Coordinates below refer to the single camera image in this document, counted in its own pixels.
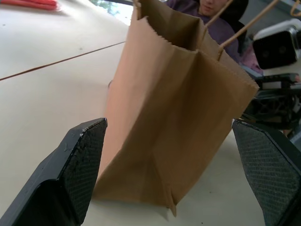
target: textured gripper pad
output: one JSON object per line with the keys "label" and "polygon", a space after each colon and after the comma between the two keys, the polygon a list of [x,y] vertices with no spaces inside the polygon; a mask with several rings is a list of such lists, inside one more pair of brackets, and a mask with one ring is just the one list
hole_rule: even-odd
{"label": "textured gripper pad", "polygon": [[271,140],[259,130],[233,125],[246,178],[267,226],[278,226],[300,189],[300,176]]}
{"label": "textured gripper pad", "polygon": [[105,129],[105,124],[98,124],[83,133],[62,175],[64,187],[80,224],[84,222],[96,183]]}

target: window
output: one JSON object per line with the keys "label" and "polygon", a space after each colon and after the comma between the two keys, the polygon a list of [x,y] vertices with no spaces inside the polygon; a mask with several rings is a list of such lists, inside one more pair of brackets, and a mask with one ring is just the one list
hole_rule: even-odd
{"label": "window", "polygon": [[131,24],[133,12],[132,0],[90,0],[94,5],[101,7],[127,25]]}

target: table surface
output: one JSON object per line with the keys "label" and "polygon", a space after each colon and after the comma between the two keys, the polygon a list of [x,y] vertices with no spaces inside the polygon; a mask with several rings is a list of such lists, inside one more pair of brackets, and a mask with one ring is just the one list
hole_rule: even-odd
{"label": "table surface", "polygon": [[[0,28],[0,59],[5,62],[0,77],[76,55],[81,52],[79,46],[88,51],[125,39],[127,27],[102,12],[88,15],[81,11],[81,4],[82,0],[73,1],[68,8],[74,10],[73,16],[59,18],[1,5],[0,21],[7,19],[3,13],[11,18]],[[26,18],[22,26],[9,23],[21,15]],[[90,21],[96,17],[97,22]],[[44,25],[55,32],[43,29]],[[108,83],[122,49],[119,44],[0,81],[0,216],[70,128],[103,116]],[[264,220],[230,133],[198,183],[178,204],[176,218],[163,207],[91,201],[84,225],[264,226]]]}
{"label": "table surface", "polygon": [[88,0],[59,3],[58,12],[1,4],[0,78],[126,40],[128,26]]}

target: paper bag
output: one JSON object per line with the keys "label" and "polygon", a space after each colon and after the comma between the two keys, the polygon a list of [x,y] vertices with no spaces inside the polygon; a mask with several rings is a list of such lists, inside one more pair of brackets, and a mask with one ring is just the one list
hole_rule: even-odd
{"label": "paper bag", "polygon": [[258,89],[203,22],[158,0],[134,7],[110,86],[97,199],[176,204]]}

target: camera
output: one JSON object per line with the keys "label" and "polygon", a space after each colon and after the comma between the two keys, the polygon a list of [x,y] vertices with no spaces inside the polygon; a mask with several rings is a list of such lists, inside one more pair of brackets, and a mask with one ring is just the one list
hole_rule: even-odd
{"label": "camera", "polygon": [[301,53],[301,21],[292,19],[261,30],[254,37],[253,48],[259,67],[270,69],[268,74],[284,73],[277,68],[294,70],[292,65],[298,63]]}

